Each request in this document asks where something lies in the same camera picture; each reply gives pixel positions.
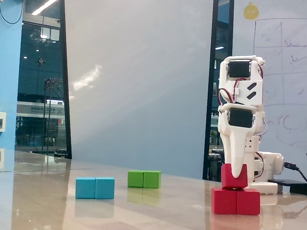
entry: cable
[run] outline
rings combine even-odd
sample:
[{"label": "cable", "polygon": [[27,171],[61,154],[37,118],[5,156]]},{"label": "cable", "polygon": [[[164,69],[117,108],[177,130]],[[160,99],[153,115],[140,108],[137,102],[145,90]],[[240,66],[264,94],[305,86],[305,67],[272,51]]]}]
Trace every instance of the cable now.
[{"label": "cable", "polygon": [[22,2],[21,12],[20,12],[20,16],[19,16],[18,21],[15,22],[15,23],[11,23],[11,22],[7,21],[7,20],[4,18],[3,14],[2,14],[2,11],[1,11],[1,2],[0,2],[0,14],[1,14],[1,17],[3,18],[4,21],[6,21],[8,24],[11,24],[11,25],[15,25],[15,24],[17,24],[17,23],[20,21],[21,16],[23,15],[23,9],[24,9],[24,0],[23,0],[23,2]]},{"label": "cable", "polygon": [[236,101],[236,86],[238,85],[239,81],[245,81],[245,80],[246,78],[238,78],[236,80],[235,85],[234,85],[234,95],[232,96],[234,102]]},{"label": "cable", "polygon": [[259,66],[259,68],[260,68],[261,78],[263,79],[263,69],[262,69],[261,65],[258,64],[258,66]]},{"label": "cable", "polygon": [[302,171],[300,171],[300,169],[298,169],[297,171],[302,175],[302,177],[304,178],[304,180],[307,182],[307,178],[304,176],[304,174],[302,173]]},{"label": "cable", "polygon": [[261,137],[262,135],[264,135],[268,131],[268,125],[265,122],[264,118],[262,119],[262,121],[263,121],[263,123],[265,125],[265,131],[263,131],[262,133],[255,133],[254,136],[260,136]]},{"label": "cable", "polygon": [[291,170],[294,170],[294,171],[298,171],[302,177],[304,178],[304,180],[307,182],[307,178],[304,176],[304,174],[300,171],[300,169],[296,166],[296,164],[292,164],[292,163],[289,163],[289,162],[285,162],[283,164],[283,166],[287,169],[291,169]]},{"label": "cable", "polygon": [[218,98],[218,101],[219,101],[219,105],[222,105],[221,96],[220,96],[221,90],[223,90],[227,94],[230,103],[233,103],[234,101],[233,101],[233,99],[231,97],[230,92],[227,89],[225,89],[225,88],[220,88],[219,92],[217,93],[217,98]]},{"label": "cable", "polygon": [[263,174],[263,171],[264,171],[264,159],[263,159],[263,157],[258,152],[256,152],[256,154],[261,158],[263,165],[262,165],[261,173],[259,175],[255,176],[254,178],[261,177],[262,174]]}]

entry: yellow sticker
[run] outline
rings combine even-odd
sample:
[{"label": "yellow sticker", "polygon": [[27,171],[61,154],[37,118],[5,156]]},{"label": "yellow sticker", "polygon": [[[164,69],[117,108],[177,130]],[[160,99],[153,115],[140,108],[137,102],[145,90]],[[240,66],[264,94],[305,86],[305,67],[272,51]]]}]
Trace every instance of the yellow sticker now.
[{"label": "yellow sticker", "polygon": [[259,15],[257,6],[249,2],[248,6],[244,9],[244,17],[249,20],[255,20]]}]

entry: red block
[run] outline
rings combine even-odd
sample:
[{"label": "red block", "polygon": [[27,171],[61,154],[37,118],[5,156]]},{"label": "red block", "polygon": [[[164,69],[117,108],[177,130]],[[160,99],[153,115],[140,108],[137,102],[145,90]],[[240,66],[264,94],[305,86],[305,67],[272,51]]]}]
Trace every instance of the red block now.
[{"label": "red block", "polygon": [[253,188],[238,190],[237,214],[239,215],[259,215],[260,214],[260,192]]},{"label": "red block", "polygon": [[241,174],[238,178],[232,176],[231,164],[224,164],[221,167],[222,188],[245,188],[248,186],[248,168],[243,164]]},{"label": "red block", "polygon": [[211,193],[211,210],[214,214],[236,214],[237,190],[213,188]]}]

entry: black cable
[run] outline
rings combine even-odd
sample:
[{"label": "black cable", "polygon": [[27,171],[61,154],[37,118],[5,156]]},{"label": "black cable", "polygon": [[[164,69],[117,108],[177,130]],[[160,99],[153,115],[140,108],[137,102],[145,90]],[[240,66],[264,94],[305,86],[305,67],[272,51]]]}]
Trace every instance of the black cable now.
[{"label": "black cable", "polygon": [[300,169],[297,170],[301,175],[302,177],[304,178],[304,180],[307,182],[307,178],[304,176],[304,174],[300,171]]},{"label": "black cable", "polygon": [[1,11],[1,3],[0,3],[0,14],[1,14],[1,17],[3,18],[4,21],[6,21],[8,24],[11,24],[11,25],[15,25],[15,24],[17,24],[17,23],[20,21],[21,16],[23,15],[23,9],[24,9],[24,0],[23,0],[22,5],[21,5],[21,12],[20,12],[20,16],[19,16],[18,21],[15,22],[15,23],[11,23],[11,22],[7,21],[7,20],[4,18],[3,14],[2,14],[2,11]]},{"label": "black cable", "polygon": [[291,170],[294,170],[294,171],[298,171],[302,177],[304,178],[304,180],[307,182],[307,178],[304,176],[304,174],[300,171],[300,169],[296,166],[296,164],[292,164],[292,163],[289,163],[289,162],[285,162],[284,164],[284,167],[287,168],[287,169],[291,169]]}]

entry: blue cube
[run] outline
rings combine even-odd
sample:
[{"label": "blue cube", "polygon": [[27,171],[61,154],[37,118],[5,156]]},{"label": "blue cube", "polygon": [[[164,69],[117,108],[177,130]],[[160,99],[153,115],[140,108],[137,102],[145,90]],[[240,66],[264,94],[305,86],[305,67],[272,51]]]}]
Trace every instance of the blue cube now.
[{"label": "blue cube", "polygon": [[96,177],[96,199],[114,199],[115,179],[113,177]]},{"label": "blue cube", "polygon": [[76,199],[95,199],[95,177],[77,177]]}]

